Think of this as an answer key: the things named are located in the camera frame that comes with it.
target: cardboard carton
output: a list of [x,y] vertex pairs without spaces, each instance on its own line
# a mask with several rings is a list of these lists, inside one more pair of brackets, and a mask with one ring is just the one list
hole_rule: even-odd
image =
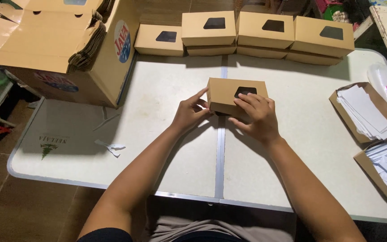
[[295,40],[292,16],[240,12],[238,45],[286,49]]
[[183,56],[181,27],[163,25],[140,25],[135,49],[144,55]]
[[0,65],[46,98],[117,107],[139,26],[132,2],[13,2],[23,9],[0,5]]
[[291,50],[343,57],[355,50],[351,24],[297,16]]
[[234,54],[237,46],[235,41],[230,45],[188,46],[187,53],[190,56],[219,56]]
[[285,59],[314,65],[336,65],[343,60],[342,57],[324,56],[296,50],[290,50]]
[[344,107],[337,102],[337,91],[349,89],[353,85],[358,85],[359,87],[362,87],[365,90],[365,92],[368,93],[373,104],[377,107],[377,109],[380,111],[380,113],[383,114],[383,116],[386,119],[387,119],[387,102],[379,95],[379,93],[368,82],[358,82],[358,83],[341,87],[335,90],[334,93],[329,98],[329,100],[337,110],[340,117],[344,120],[344,122],[352,132],[353,136],[355,136],[355,139],[359,143],[369,143],[369,142],[372,142],[372,140],[370,140],[367,136],[357,132],[356,126],[353,123],[352,119],[350,118],[350,116],[348,115]]
[[380,142],[375,142],[372,145],[368,146],[365,150],[359,152],[353,158],[359,164],[359,166],[364,170],[364,172],[369,176],[370,180],[375,184],[376,188],[378,188],[381,193],[387,198],[387,185],[384,183],[383,179],[380,177],[379,173],[377,173],[376,168],[374,168],[373,162],[367,157],[365,151],[373,146],[378,145]]
[[235,36],[234,11],[182,15],[181,39],[185,46],[230,45]]
[[241,107],[234,103],[234,98],[238,98],[239,93],[254,93],[268,97],[267,88],[263,81],[209,78],[207,86],[209,87],[207,102],[210,110],[235,117],[242,117],[246,114]]
[[245,56],[255,56],[260,58],[283,59],[288,54],[289,50],[254,47],[254,46],[237,46],[237,54]]

